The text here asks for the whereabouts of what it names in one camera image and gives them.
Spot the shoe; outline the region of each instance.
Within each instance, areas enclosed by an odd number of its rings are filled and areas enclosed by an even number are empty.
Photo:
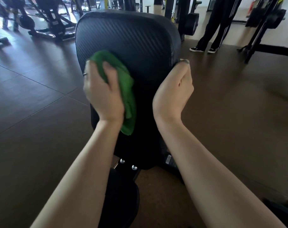
[[[203,50],[199,50],[197,47],[193,47],[189,49],[191,52],[204,52]]]
[[[218,50],[218,49],[212,49],[212,48],[210,48],[210,49],[207,51],[207,53],[216,53],[217,50]]]

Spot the left hand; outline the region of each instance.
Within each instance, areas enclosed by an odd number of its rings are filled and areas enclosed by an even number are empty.
[[[118,74],[108,62],[103,62],[108,84],[101,78],[94,61],[87,61],[84,76],[84,92],[100,120],[123,123],[124,105],[118,83]]]

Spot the person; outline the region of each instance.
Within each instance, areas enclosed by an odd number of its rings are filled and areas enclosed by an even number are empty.
[[[216,0],[203,37],[199,40],[196,47],[190,48],[189,50],[192,52],[204,52],[220,25],[217,37],[208,50],[208,53],[216,53],[230,29],[230,25],[241,1],[242,0]]]
[[[100,121],[81,153],[31,228],[98,227],[116,140],[123,123],[117,72],[88,61],[84,90]],[[181,121],[194,88],[189,62],[179,62],[158,88],[153,102],[157,127],[174,157],[193,203],[207,227],[283,228],[281,221]]]

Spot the green microfiber towel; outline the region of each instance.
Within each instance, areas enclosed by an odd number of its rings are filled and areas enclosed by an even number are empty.
[[[128,69],[123,63],[106,50],[96,52],[90,60],[96,63],[99,74],[106,83],[108,83],[108,80],[103,69],[103,62],[107,61],[117,70],[121,97],[125,107],[125,118],[121,131],[123,134],[131,135],[135,128],[135,119],[137,115],[135,96],[132,91],[132,86],[134,84],[133,78],[130,76]]]

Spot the black pants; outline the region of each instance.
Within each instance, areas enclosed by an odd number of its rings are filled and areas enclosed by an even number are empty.
[[[220,47],[229,31],[231,22],[236,15],[241,1],[242,0],[216,0],[205,33],[198,42],[197,48],[199,50],[204,51],[206,49],[208,42],[217,31],[219,25],[218,35],[211,45],[211,48],[218,49]]]

